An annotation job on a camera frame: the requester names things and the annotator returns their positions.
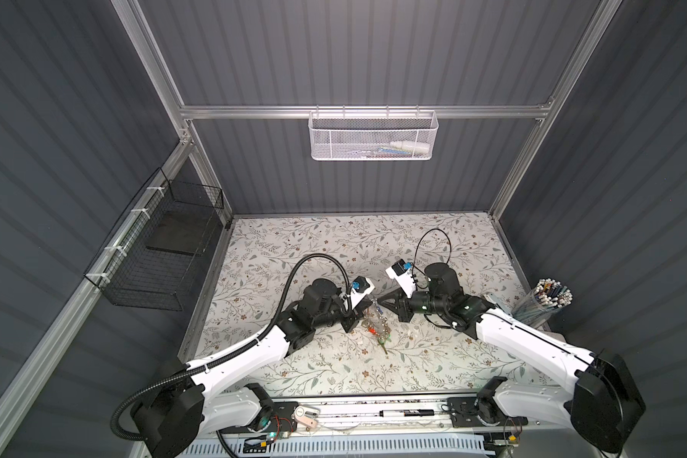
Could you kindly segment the large keyring with coloured keys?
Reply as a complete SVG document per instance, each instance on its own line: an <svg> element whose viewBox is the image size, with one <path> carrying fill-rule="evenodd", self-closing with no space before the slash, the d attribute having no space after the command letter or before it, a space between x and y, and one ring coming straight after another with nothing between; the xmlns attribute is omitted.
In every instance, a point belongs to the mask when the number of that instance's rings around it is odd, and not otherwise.
<svg viewBox="0 0 687 458"><path fill-rule="evenodd" d="M376 300L365 311L363 326L375 338L377 344L387 353L387 343L390 341L391 328L387 317Z"/></svg>

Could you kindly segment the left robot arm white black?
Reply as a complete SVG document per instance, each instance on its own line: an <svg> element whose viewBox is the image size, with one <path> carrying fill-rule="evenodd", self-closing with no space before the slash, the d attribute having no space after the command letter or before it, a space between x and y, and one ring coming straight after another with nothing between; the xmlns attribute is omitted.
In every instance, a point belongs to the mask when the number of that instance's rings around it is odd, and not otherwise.
<svg viewBox="0 0 687 458"><path fill-rule="evenodd" d="M131 418L142 442L154 457L176 457L199 434L229 427L264 429L273 415L274 403L258 384L231 389L238 381L269 364L280 362L313 341L322 327L339 324L350 331L370 307L375 286L357 277L351 290L326 279L317 279L303 290L299 301L286 306L269 332L260 331L210 357L164 366L162 376L172 383L141 395Z"/></svg>

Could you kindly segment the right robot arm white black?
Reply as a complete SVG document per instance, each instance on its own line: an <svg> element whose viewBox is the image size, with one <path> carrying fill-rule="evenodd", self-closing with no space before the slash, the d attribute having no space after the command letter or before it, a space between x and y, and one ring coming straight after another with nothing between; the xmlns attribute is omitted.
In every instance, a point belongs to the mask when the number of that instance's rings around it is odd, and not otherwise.
<svg viewBox="0 0 687 458"><path fill-rule="evenodd" d="M476 395L473 409L486 426L526 417L573 429L604 453L620 455L646 404L624 359L561 342L519 322L484 297L468 295L446 263L426 267L427 287L415 282L412 263L387 267L397 288L377 302L402 323L414 315L436 315L446 328L517 357L545 374L554 389L511 383L494 376Z"/></svg>

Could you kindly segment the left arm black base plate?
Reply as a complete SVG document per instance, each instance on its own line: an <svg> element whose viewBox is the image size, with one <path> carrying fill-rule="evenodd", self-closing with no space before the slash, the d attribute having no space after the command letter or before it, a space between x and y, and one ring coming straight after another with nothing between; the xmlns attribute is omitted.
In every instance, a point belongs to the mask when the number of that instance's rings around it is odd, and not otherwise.
<svg viewBox="0 0 687 458"><path fill-rule="evenodd" d="M295 432L298 423L294 413L299 405L298 402L275 402L271 410L263 410L259 421L255 418L249 426L227 427L223 433Z"/></svg>

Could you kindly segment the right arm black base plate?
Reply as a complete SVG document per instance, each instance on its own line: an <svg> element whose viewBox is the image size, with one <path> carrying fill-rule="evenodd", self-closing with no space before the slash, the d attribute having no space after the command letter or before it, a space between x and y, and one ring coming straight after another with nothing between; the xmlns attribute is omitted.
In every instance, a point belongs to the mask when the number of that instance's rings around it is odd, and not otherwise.
<svg viewBox="0 0 687 458"><path fill-rule="evenodd" d="M529 423L527 417L508 417L492 397L450 397L441 410L450 417L454 427L524 427Z"/></svg>

